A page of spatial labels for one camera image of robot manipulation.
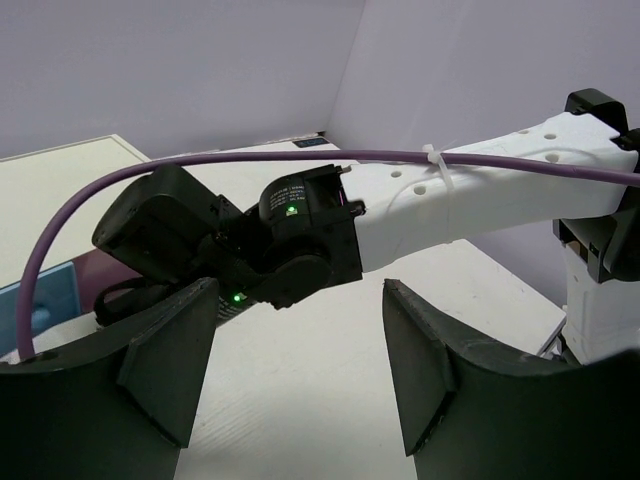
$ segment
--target black mount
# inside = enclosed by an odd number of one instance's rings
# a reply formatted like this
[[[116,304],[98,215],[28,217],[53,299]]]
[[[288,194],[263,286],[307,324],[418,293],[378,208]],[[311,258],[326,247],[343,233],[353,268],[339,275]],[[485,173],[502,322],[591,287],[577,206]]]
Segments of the black mount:
[[[640,129],[629,130],[624,105],[596,89],[569,95],[565,111],[591,114],[620,134],[612,141],[620,149],[640,154]],[[635,169],[640,173],[640,161]],[[563,243],[577,242],[589,275],[598,283],[616,279],[640,281],[640,189],[628,187],[618,211],[601,218],[561,219],[553,232]]]

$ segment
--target white cable tie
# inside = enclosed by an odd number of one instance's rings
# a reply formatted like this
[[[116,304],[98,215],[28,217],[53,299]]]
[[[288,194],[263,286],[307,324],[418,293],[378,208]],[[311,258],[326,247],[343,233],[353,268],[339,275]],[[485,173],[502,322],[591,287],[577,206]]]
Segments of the white cable tie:
[[[447,191],[449,192],[449,194],[453,194],[455,187],[453,186],[453,180],[451,179],[451,175],[449,174],[447,164],[445,163],[444,158],[442,158],[442,152],[440,150],[434,149],[433,145],[431,145],[430,143],[424,145],[422,147],[422,151],[427,154],[427,161],[429,163],[440,167],[442,179],[444,180],[444,184],[447,186]]]

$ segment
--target black bracket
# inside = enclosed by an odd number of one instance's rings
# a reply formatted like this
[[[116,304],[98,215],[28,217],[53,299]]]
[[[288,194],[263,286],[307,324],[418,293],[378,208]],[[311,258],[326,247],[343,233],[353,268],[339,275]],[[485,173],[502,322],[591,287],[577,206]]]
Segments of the black bracket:
[[[171,480],[191,439],[218,283],[17,365],[0,364],[5,478]]]
[[[640,155],[640,129],[629,130],[624,105],[590,88],[569,95],[565,111],[590,114],[619,132],[612,141]],[[640,162],[635,169],[640,173]],[[563,243],[578,242],[589,275],[598,283],[640,281],[640,189],[628,187],[618,211],[600,218],[560,219],[553,232]]]
[[[418,480],[640,478],[640,350],[586,366],[545,360],[398,280],[385,281],[382,317]]]

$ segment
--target white table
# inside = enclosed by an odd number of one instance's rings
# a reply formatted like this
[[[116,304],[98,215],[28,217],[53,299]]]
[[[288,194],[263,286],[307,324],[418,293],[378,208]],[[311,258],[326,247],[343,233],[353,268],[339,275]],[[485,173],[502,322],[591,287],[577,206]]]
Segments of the white table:
[[[114,170],[148,161],[117,135],[0,159],[0,288],[20,280],[40,233],[69,197]],[[97,212],[104,212],[126,184],[103,190],[78,209],[56,238],[44,269],[93,250]]]
[[[271,180],[315,165],[190,171],[246,208]],[[403,453],[387,361],[384,278],[401,279],[436,307],[530,353],[564,318],[561,309],[466,241],[407,257],[289,310],[256,306],[216,334],[191,446],[181,454],[176,479],[415,479],[413,462]],[[90,318],[73,323],[45,333],[38,348],[47,338],[55,343],[91,328]]]

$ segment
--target white wall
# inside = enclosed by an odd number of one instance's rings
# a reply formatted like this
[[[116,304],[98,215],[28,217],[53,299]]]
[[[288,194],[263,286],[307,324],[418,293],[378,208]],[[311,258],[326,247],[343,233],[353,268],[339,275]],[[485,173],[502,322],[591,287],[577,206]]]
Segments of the white wall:
[[[0,8],[0,158],[118,133],[151,157],[324,130],[365,0]]]
[[[640,127],[639,25],[638,0],[368,0],[328,135],[344,148],[462,145],[537,124],[586,87]],[[564,300],[549,224],[474,241]]]

